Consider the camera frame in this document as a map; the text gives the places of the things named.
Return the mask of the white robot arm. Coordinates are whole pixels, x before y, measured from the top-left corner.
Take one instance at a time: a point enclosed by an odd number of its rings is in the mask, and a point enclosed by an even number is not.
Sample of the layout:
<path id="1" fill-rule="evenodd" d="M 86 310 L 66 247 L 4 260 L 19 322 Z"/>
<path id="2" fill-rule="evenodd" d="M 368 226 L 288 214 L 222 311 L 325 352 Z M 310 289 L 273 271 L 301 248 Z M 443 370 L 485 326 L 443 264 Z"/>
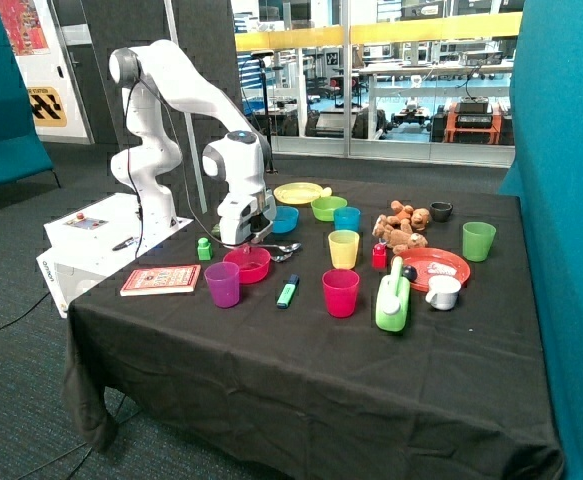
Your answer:
<path id="1" fill-rule="evenodd" d="M 183 160 L 171 118 L 174 110 L 212 117 L 226 130 L 202 153 L 204 173 L 228 186 L 217 208 L 221 243 L 237 247 L 266 238 L 276 217 L 275 198 L 264 178 L 270 144 L 224 91 L 207 81 L 170 40 L 116 49 L 109 70 L 121 88 L 124 125 L 140 140 L 111 160 L 116 179 L 136 195 L 140 244 L 152 247 L 177 229 L 172 192 L 157 180 Z"/>

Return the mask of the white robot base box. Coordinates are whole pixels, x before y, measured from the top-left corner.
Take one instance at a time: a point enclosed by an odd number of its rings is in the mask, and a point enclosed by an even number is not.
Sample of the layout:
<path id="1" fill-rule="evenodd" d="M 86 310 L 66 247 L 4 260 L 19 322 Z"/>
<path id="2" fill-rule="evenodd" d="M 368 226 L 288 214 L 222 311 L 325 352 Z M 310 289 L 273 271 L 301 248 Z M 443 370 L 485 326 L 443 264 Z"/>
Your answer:
<path id="1" fill-rule="evenodd" d="M 44 225 L 51 247 L 37 257 L 61 318 L 69 304 L 191 221 L 141 221 L 132 194 L 115 193 Z"/>

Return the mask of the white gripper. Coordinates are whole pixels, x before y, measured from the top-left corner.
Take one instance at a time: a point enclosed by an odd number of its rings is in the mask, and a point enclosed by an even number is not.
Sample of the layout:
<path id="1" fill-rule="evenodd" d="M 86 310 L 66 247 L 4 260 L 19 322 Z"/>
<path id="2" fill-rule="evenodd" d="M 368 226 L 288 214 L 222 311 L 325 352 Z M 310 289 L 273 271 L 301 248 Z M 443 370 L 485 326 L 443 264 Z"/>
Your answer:
<path id="1" fill-rule="evenodd" d="M 228 193 L 217 209 L 220 216 L 220 239 L 225 245 L 238 246 L 245 242 L 258 243 L 272 232 L 276 204 L 271 192 L 247 195 Z M 249 254 L 251 246 L 242 251 Z"/>

